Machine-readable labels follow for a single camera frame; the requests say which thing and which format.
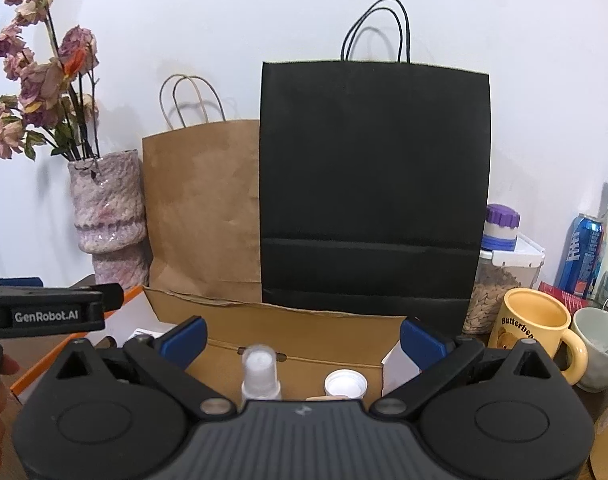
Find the beverage can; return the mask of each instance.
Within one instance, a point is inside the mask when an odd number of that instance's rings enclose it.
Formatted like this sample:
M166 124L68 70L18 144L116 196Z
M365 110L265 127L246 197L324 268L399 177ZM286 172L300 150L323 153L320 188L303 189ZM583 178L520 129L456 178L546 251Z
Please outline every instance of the beverage can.
M557 288L586 299L596 278L595 268L602 232L599 219L584 213L575 218Z

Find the purple lid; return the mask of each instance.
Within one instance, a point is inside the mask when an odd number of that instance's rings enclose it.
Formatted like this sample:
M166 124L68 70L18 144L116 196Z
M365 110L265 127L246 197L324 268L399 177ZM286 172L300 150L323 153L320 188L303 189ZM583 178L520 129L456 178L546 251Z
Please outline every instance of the purple lid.
M519 213L507 205L488 204L486 221L501 227L519 227Z

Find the textured vase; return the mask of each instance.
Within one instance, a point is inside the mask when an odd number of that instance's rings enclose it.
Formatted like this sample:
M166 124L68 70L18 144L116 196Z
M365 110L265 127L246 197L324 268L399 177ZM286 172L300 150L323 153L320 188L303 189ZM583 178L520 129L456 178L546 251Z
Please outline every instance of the textured vase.
M135 150L68 163L79 248L93 255L95 281L125 290L146 282L140 160Z

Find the paper bag handle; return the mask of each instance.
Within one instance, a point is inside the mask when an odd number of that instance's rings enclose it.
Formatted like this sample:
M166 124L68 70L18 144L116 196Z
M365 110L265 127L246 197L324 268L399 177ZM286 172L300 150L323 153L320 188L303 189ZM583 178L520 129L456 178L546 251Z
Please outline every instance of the paper bag handle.
M399 17L397 16L397 13L394 10L392 10L390 7L375 7L375 9L369 10L369 12L364 14L359 19L359 25L357 25L355 30L353 30L353 37L349 41L348 48L346 49L346 61L349 61L351 59L351 50L353 49L353 42L357 38L357 33L359 32L359 28L366 21L367 17L369 17L373 12L376 12L378 10L389 11L395 17L395 21L397 21L397 27L399 28L399 49L397 50L397 62L399 63L402 60L402 46L404 45L404 33L402 31L402 22L399 21Z
M184 121L184 118L183 118L183 116L181 114L181 111L180 111L180 107L177 104L177 94L176 94L176 92L177 92L177 86L182 81L184 81L185 79L188 79L188 81L191 82L191 84L193 85L193 88L195 89L195 92L197 94L197 98L199 99L199 105L201 106L201 110L204 113L204 120L208 123L209 122L209 115L207 114L206 106L204 105L204 100L201 97L201 92L199 91L199 87L195 84L194 79L199 79L200 81L204 81L204 83L206 83L206 85L209 86L210 91L212 91L213 95L215 95L215 99L217 100L217 104L219 105L219 111L222 114L222 120L226 121L226 114L224 113L224 107L222 105L222 101L219 98L219 95L217 95L217 92L215 91L215 88L213 88L213 85L210 84L210 82L208 80L206 80L203 77L198 76L198 75L173 74L171 76L168 76L165 79L165 81L162 83L161 88L159 89L159 107L162 110L162 115L164 116L164 120L166 121L166 124L168 125L168 127L171 130L174 130L174 127L171 124L170 119L168 118L166 110L164 109L164 103L162 101L162 93L164 92L164 87L166 86L166 83L168 83L174 77L179 77L180 78L179 80L177 80L175 82L175 85L173 86L173 102L175 103L175 110L177 111L177 114L179 115L179 118L180 118L180 121L181 121L181 125L183 127L186 127L186 122Z
M364 12L364 14L362 14L359 17L359 20L357 20L355 23L353 23L353 26L349 29L348 33L346 33L346 37L344 37L344 41L341 44L341 55L340 55L340 59L342 61L347 60L347 56L345 55L345 49L346 49L346 43L348 41L349 36L351 35L351 33L356 29L359 28L361 26L361 24L363 23L363 20L365 20L368 16L369 16L369 12L373 9L375 9L375 7L380 4L381 2L385 2L386 0L377 0L374 4L372 4L367 10L366 12ZM410 63L411 62L411 23L408 19L408 13L406 12L406 8L404 7L404 4L401 3L400 0L394 0L397 2L397 4L399 5L399 7L402 9L402 12L404 14L404 22L405 22L405 30L406 30L406 62Z

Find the black bag handle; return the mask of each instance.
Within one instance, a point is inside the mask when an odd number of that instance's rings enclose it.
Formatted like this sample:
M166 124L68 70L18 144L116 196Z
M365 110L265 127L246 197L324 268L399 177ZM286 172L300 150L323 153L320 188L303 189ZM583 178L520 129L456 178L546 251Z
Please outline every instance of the black bag handle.
M397 13L390 7L375 7L375 9L369 10L359 19L359 25L355 27L355 30L353 30L353 37L349 41L348 48L346 49L346 61L351 60L351 50L353 49L353 42L357 38L357 34L359 33L361 25L366 21L367 17L369 17L373 12L376 12L378 10L387 10L395 17L395 21L397 22L397 27L399 29L399 49L397 50L397 62L399 63L402 60L402 46L404 45L404 32L402 31L402 22L399 21Z
M367 16L368 13L370 12L370 10L374 9L378 4L380 4L381 2L385 2L385 1L386 0L377 0L374 4L372 4L366 10L366 12L364 12L364 14L362 14L362 16L359 18L359 20L357 20L355 23L353 23L353 26L349 29L348 33L346 33L346 37L344 38L344 41L341 44L340 59L342 61L344 61L346 59L346 56L345 56L346 43L348 41L349 36L353 32L353 30L355 30L355 28L359 27L363 23L362 18L364 18L364 16ZM411 24L408 19L408 13L406 12L406 8L404 7L404 4L402 4L400 0L394 0L394 1L397 2L399 7L402 9L402 12L404 13L404 21L405 21L405 25L406 25L406 27L405 27L405 29L406 29L406 62L410 63L411 62Z

